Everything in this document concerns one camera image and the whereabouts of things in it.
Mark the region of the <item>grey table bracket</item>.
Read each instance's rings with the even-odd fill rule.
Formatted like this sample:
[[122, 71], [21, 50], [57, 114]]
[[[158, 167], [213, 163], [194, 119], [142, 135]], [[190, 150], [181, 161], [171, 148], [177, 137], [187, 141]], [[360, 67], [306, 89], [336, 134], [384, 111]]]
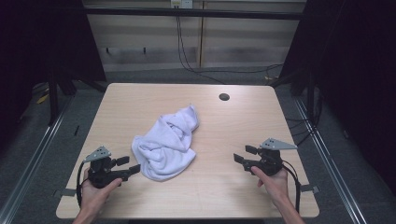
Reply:
[[307, 185], [301, 185], [301, 186], [300, 186], [300, 191], [301, 191], [301, 192], [308, 192], [308, 191], [310, 191], [310, 192], [312, 192], [313, 194], [316, 194], [316, 193], [319, 193], [319, 192], [320, 192], [320, 189], [319, 189], [318, 186], [312, 186], [312, 185], [307, 184]]
[[74, 189], [56, 189], [53, 194], [53, 197], [55, 198], [62, 198], [63, 196], [65, 197], [75, 197], [76, 196], [76, 191]]

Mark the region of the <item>person's left hand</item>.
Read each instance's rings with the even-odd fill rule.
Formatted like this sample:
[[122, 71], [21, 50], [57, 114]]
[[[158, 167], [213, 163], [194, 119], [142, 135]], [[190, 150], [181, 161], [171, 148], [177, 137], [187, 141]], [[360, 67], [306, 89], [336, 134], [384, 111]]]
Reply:
[[122, 182], [121, 178], [116, 178], [102, 189], [96, 188], [89, 179], [82, 183], [82, 200], [80, 212], [86, 217], [96, 217], [104, 207], [110, 193]]

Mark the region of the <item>black metal stand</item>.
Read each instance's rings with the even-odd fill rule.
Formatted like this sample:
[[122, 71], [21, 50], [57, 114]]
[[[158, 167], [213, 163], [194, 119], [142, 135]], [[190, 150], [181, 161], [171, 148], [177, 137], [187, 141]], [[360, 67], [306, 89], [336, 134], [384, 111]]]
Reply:
[[49, 71], [48, 83], [49, 83], [49, 107], [50, 107], [49, 126], [51, 126], [59, 116], [58, 87], [57, 87], [56, 76], [54, 75], [53, 71]]

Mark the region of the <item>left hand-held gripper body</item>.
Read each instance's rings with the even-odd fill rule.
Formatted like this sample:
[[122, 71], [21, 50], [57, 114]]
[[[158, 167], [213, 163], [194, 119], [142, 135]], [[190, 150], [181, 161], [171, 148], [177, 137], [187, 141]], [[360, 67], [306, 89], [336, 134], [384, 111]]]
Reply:
[[88, 179], [98, 189], [106, 187], [116, 178], [127, 181], [128, 170], [112, 171], [112, 168], [118, 166], [116, 159], [111, 159], [111, 152], [104, 146], [100, 146], [93, 153], [84, 159], [84, 163], [90, 164]]

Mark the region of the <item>aluminium floor rail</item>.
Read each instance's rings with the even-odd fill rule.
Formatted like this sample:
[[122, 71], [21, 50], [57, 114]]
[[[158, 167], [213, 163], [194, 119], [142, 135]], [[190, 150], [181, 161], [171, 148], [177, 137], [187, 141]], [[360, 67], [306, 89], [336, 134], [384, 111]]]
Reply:
[[40, 143], [35, 149], [35, 153], [27, 163], [21, 177], [19, 178], [15, 189], [7, 197], [7, 201], [3, 208], [0, 210], [0, 224], [11, 224], [17, 210], [21, 205], [21, 201], [26, 195], [27, 190], [30, 187], [32, 179], [37, 172], [38, 166], [42, 162], [44, 155], [46, 154], [50, 144], [58, 132], [63, 119], [64, 114], [73, 102], [74, 97], [67, 97], [63, 107], [60, 109], [59, 114], [55, 117], [54, 121], [47, 127]]
[[318, 129], [308, 120], [308, 111], [307, 107], [304, 105], [304, 102], [299, 98], [295, 98], [294, 102], [297, 106], [300, 116], [304, 120], [305, 127], [308, 130], [308, 135], [312, 138], [318, 154], [321, 157], [352, 222], [354, 224], [368, 224], [354, 195], [350, 191], [345, 179], [342, 177], [337, 165], [335, 164], [332, 154], [324, 143], [321, 134], [319, 133]]

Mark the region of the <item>person's right hand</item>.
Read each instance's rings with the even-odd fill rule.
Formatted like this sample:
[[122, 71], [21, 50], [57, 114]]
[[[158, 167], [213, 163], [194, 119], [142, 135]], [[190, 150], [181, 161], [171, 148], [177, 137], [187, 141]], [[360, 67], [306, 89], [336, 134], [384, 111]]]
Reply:
[[259, 178], [257, 187], [264, 186], [273, 204], [279, 208], [286, 206], [290, 202], [288, 191], [288, 174], [285, 170], [280, 170], [273, 176], [266, 175], [256, 166], [251, 168], [255, 176]]

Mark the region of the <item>black curtain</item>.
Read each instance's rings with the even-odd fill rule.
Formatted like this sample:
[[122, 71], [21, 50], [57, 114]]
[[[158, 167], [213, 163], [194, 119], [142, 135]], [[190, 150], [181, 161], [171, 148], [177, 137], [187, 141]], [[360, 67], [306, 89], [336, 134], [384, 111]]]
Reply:
[[281, 77], [318, 86], [396, 196], [396, 0], [306, 0]]
[[0, 0], [0, 153], [17, 134], [36, 84], [73, 94], [75, 79], [106, 80], [81, 9], [83, 0]]

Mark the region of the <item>black horizontal metal bar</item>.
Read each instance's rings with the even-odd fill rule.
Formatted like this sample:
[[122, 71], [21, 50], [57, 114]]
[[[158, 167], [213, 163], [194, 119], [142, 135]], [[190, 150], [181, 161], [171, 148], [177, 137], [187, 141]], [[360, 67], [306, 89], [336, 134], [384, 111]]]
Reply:
[[260, 12], [240, 10], [183, 9], [183, 8], [118, 8], [84, 7], [86, 14], [95, 15], [131, 15], [131, 16], [174, 16], [200, 18], [263, 19], [299, 21], [305, 18], [303, 13]]

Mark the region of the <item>white wall outlet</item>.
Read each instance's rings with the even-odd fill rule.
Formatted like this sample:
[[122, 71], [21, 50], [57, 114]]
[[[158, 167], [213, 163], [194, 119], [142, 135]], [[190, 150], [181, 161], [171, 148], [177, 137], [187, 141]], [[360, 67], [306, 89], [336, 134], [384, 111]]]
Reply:
[[171, 8], [193, 9], [192, 0], [170, 0]]

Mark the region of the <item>white patterned towel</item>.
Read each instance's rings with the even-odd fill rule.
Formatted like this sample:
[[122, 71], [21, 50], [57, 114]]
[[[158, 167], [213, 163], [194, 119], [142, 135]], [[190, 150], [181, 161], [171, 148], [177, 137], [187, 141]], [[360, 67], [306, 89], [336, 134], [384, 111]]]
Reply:
[[194, 160], [192, 132], [199, 126], [193, 105], [174, 114], [161, 115], [145, 135], [137, 135], [132, 152], [141, 173], [154, 181], [165, 181], [183, 172]]

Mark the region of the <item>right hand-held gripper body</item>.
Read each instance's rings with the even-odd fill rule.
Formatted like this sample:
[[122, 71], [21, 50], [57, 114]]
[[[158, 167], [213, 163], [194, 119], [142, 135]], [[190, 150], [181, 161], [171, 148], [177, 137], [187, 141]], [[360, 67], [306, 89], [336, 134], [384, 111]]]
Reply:
[[283, 160], [280, 157], [280, 151], [286, 149], [297, 149], [294, 144], [289, 144], [275, 138], [268, 138], [263, 141], [258, 149], [258, 154], [261, 159], [259, 161], [245, 160], [244, 169], [250, 172], [253, 166], [261, 169], [266, 175], [272, 176], [277, 174], [283, 166]]

